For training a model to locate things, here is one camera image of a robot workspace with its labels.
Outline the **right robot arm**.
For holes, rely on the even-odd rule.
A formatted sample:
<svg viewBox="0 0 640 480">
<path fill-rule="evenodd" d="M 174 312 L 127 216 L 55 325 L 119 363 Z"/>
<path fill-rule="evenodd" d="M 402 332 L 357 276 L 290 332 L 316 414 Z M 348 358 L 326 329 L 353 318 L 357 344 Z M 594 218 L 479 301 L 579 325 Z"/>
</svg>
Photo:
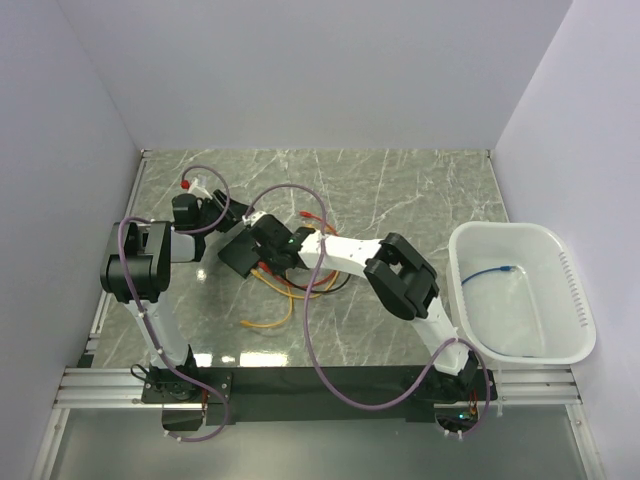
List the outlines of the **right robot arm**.
<svg viewBox="0 0 640 480">
<path fill-rule="evenodd" d="M 244 224 L 254 251 L 275 274 L 318 268 L 366 279 L 384 308 L 410 322 L 435 357 L 433 368 L 440 374 L 443 393 L 461 399 L 473 390 L 479 361 L 459 341 L 440 298 L 434 267 L 402 235 L 358 240 L 306 227 L 292 232 L 263 212 L 246 217 Z"/>
</svg>

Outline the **black network switch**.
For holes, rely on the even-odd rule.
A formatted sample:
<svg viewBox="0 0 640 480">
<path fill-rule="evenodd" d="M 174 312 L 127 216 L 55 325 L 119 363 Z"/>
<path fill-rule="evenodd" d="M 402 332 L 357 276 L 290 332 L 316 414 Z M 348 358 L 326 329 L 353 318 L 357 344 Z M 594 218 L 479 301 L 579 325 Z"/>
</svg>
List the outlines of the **black network switch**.
<svg viewBox="0 0 640 480">
<path fill-rule="evenodd" d="M 243 230 L 219 251 L 218 258 L 246 279 L 260 262 L 260 256 L 254 251 L 254 246 L 254 239 Z"/>
</svg>

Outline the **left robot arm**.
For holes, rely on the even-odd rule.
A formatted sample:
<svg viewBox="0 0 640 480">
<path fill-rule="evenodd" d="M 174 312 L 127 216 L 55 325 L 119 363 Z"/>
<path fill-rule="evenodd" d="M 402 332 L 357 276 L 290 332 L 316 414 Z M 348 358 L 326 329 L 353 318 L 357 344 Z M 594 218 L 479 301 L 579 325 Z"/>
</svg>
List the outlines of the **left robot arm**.
<svg viewBox="0 0 640 480">
<path fill-rule="evenodd" d="M 113 225 L 100 283 L 136 319 L 151 354 L 146 381 L 158 381 L 170 372 L 167 392 L 187 402 L 199 394 L 201 377 L 166 297 L 171 265 L 201 261 L 206 236 L 229 232 L 248 206 L 217 189 L 201 197 L 180 194 L 172 199 L 172 209 L 173 221 L 130 216 Z"/>
</svg>

